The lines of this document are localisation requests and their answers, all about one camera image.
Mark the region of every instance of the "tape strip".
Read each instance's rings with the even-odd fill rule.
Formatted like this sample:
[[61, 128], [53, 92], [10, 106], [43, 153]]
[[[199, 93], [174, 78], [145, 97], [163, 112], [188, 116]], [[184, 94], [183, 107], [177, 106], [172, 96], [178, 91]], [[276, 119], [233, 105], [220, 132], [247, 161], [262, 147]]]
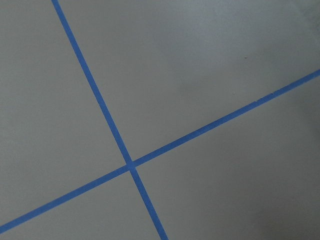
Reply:
[[273, 93], [270, 93], [270, 94], [260, 98], [257, 101], [254, 101], [254, 102], [252, 102], [252, 103], [250, 103], [250, 104], [248, 104], [248, 105], [246, 105], [246, 106], [244, 106], [244, 107], [242, 107], [242, 108], [240, 108], [240, 109], [238, 109], [228, 115], [225, 115], [225, 116], [219, 118], [218, 120], [215, 120], [215, 121], [199, 128], [199, 129], [197, 129], [197, 130], [195, 130], [195, 131], [193, 131], [183, 137], [180, 137], [179, 139], [172, 141], [172, 142], [168, 143], [167, 145], [164, 145], [164, 146], [158, 148], [157, 150], [154, 150], [154, 151], [148, 153], [147, 155], [144, 155], [144, 156], [138, 158], [137, 160], [134, 161], [134, 165], [136, 167], [138, 167], [141, 164], [144, 164], [144, 163], [150, 161], [151, 159], [154, 159], [154, 158], [156, 158], [156, 157], [158, 157], [158, 156], [160, 156], [160, 155], [162, 155], [162, 154], [164, 154], [164, 153], [166, 153], [166, 152], [168, 152], [168, 151], [170, 151], [170, 150], [172, 150], [172, 149], [174, 149], [174, 148], [176, 148], [176, 147], [178, 147], [178, 146], [180, 146], [180, 145], [182, 145], [182, 144], [184, 144], [184, 143], [186, 143], [186, 142], [188, 142], [188, 141], [190, 141], [190, 140], [192, 140], [192, 139], [194, 139], [194, 138], [196, 138], [196, 137], [198, 137], [198, 136], [200, 136], [200, 135], [202, 135], [212, 129], [215, 129], [216, 127], [218, 127], [222, 124], [225, 124], [225, 123], [229, 122], [230, 120], [235, 119], [235, 118], [239, 117], [240, 115], [245, 114], [246, 112], [248, 112], [252, 109], [257, 108], [260, 105], [265, 104], [265, 103], [269, 102], [270, 100], [275, 99], [275, 98], [281, 96], [282, 94], [285, 94], [285, 93], [301, 86], [302, 84], [305, 84], [305, 83], [315, 79], [318, 76], [320, 76], [320, 69], [313, 72], [313, 73], [310, 73], [307, 76], [304, 76], [303, 78], [300, 78], [297, 81], [290, 83], [289, 85], [286, 85], [286, 86], [280, 88], [279, 90], [277, 90]]
[[101, 108], [101, 111], [104, 115], [104, 118], [105, 118], [111, 132], [112, 132], [112, 135], [116, 141], [116, 144], [118, 145], [118, 147], [121, 151], [121, 154], [122, 154], [124, 161], [125, 161], [128, 169], [131, 173], [131, 176], [134, 180], [134, 183], [135, 183], [135, 185], [136, 185], [136, 187], [142, 197], [142, 200], [145, 204], [145, 207], [147, 208], [147, 210], [149, 212], [149, 215], [153, 221], [153, 224], [154, 224], [161, 240], [167, 240], [168, 239], [167, 234], [166, 234], [166, 232], [160, 222], [160, 219], [159, 219], [159, 217], [156, 213], [156, 210], [151, 202], [151, 199], [149, 198], [149, 196], [147, 194], [145, 186], [143, 185], [143, 182], [142, 182], [142, 180], [141, 180], [141, 178], [135, 168], [135, 165], [134, 165], [134, 163], [128, 153], [126, 145], [125, 145], [123, 139], [121, 138], [121, 135], [117, 129], [117, 126], [116, 126], [116, 124], [115, 124], [115, 122], [114, 122], [114, 120], [113, 120], [113, 118], [107, 108], [107, 105], [106, 105], [106, 103], [105, 103], [105, 101], [104, 101], [104, 99], [98, 89], [98, 86], [94, 80], [94, 77], [92, 76], [92, 74], [90, 72], [90, 69], [89, 69], [89, 67], [86, 63], [86, 60], [85, 60], [85, 58], [84, 58], [84, 56], [78, 46], [78, 43], [75, 39], [74, 34], [72, 33], [72, 31], [70, 29], [70, 26], [69, 26], [67, 19], [64, 15], [60, 5], [59, 5], [59, 2], [58, 2], [58, 0], [51, 0], [51, 1], [53, 3], [53, 6], [56, 10], [57, 15], [59, 16], [59, 19], [60, 19], [61, 24], [64, 28], [64, 31], [65, 31], [67, 37], [69, 38], [69, 41], [72, 45], [74, 53], [75, 53], [76, 57], [78, 58], [78, 61], [79, 61], [81, 68], [86, 76], [86, 79], [92, 89], [92, 92], [93, 92], [93, 94], [94, 94], [94, 96], [95, 96], [95, 98]]
[[85, 192], [88, 192], [89, 190], [91, 189], [94, 189], [96, 187], [98, 187], [99, 185], [101, 184], [104, 184], [108, 181], [110, 181], [111, 179], [114, 179], [115, 177], [121, 175], [121, 174], [124, 174], [125, 172], [127, 172], [129, 169], [128, 167], [125, 165], [125, 166], [122, 166], [102, 177], [99, 177], [98, 179], [96, 180], [93, 180], [89, 183], [87, 183], [86, 185], [83, 185], [61, 197], [58, 197], [57, 199], [51, 201], [51, 202], [48, 202], [47, 204], [45, 205], [42, 205], [12, 221], [9, 221], [8, 223], [0, 226], [0, 234], [20, 225], [20, 224], [23, 224], [24, 222], [26, 221], [29, 221], [33, 218], [35, 218], [36, 216], [39, 216], [40, 214], [43, 214], [71, 199], [74, 199], [75, 197], [81, 195], [81, 194], [84, 194]]

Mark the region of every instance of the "floor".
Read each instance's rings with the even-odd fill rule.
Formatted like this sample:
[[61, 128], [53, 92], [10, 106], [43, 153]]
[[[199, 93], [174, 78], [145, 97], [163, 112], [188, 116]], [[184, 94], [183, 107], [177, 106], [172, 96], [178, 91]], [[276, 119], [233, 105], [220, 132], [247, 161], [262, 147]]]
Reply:
[[3, 0], [0, 239], [320, 239], [320, 0]]

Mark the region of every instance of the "painted floor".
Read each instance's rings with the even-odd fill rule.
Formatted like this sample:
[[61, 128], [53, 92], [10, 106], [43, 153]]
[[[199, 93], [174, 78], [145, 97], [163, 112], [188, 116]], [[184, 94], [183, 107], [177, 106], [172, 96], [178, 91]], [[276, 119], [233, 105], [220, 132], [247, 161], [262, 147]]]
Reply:
[[4, 0], [0, 239], [320, 239], [320, 0]]

